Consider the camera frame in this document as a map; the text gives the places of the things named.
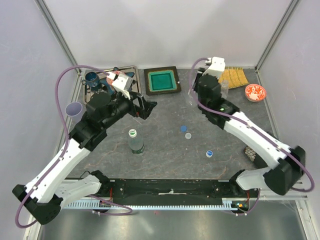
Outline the green label plastic bottle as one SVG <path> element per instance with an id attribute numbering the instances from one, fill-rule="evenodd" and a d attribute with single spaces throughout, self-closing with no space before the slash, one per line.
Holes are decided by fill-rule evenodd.
<path id="1" fill-rule="evenodd" d="M 128 145 L 133 154 L 142 154 L 145 150 L 143 138 L 138 132 L 137 136 L 134 138 L 128 136 Z"/>

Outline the blue cap small bottle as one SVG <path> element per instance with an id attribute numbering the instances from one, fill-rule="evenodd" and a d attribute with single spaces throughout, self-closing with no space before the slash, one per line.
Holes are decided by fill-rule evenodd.
<path id="1" fill-rule="evenodd" d="M 186 102 L 189 107 L 192 107 L 192 108 L 198 107 L 198 102 L 195 97 L 196 97 L 196 95 L 194 95 L 194 91 L 189 89 L 187 91 L 187 95 L 186 95 Z"/>

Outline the white cap clear bottle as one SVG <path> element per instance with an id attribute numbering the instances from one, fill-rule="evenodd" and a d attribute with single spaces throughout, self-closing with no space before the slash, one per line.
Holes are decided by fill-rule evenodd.
<path id="1" fill-rule="evenodd" d="M 228 80 L 223 80 L 220 83 L 220 91 L 221 91 L 221 97 L 226 99 L 228 97 L 229 93 L 229 81 Z"/>

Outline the blue white Pocari cap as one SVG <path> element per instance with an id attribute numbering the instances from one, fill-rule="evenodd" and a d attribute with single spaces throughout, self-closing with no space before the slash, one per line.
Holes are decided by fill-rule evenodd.
<path id="1" fill-rule="evenodd" d="M 212 152 L 211 150 L 208 150 L 208 151 L 206 152 L 206 156 L 207 156 L 208 158 L 211 158 L 211 157 L 213 156 L 213 152 Z"/>

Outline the white green Cestbon cap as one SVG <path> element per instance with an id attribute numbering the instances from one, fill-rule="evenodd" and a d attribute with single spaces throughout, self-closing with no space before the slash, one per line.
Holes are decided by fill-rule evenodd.
<path id="1" fill-rule="evenodd" d="M 130 129 L 128 131 L 128 135 L 131 137 L 131 138 L 135 138 L 137 136 L 137 131 L 135 129 Z"/>

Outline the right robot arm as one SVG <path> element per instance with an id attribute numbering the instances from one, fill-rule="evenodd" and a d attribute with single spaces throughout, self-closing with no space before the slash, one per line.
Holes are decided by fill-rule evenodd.
<path id="1" fill-rule="evenodd" d="M 221 86 L 215 76 L 198 74 L 189 78 L 189 89 L 202 114 L 214 125 L 234 135 L 265 163 L 255 170 L 240 170 L 233 176 L 229 191 L 235 197 L 247 190 L 268 188 L 284 196 L 307 172 L 306 152 L 291 147 L 255 125 L 237 106 L 222 98 Z"/>

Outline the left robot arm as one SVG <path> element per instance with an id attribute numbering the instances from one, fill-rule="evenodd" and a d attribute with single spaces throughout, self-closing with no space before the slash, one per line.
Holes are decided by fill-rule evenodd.
<path id="1" fill-rule="evenodd" d="M 26 208 L 36 222 L 46 225 L 74 201 L 90 195 L 106 196 L 112 183 L 99 170 L 69 186 L 62 186 L 62 182 L 107 137 L 108 128 L 127 114 L 145 120 L 156 106 L 157 102 L 145 100 L 137 92 L 130 92 L 128 98 L 121 93 L 94 94 L 81 120 L 67 133 L 62 149 L 45 169 L 28 184 L 13 188 L 20 201 L 18 209 Z"/>

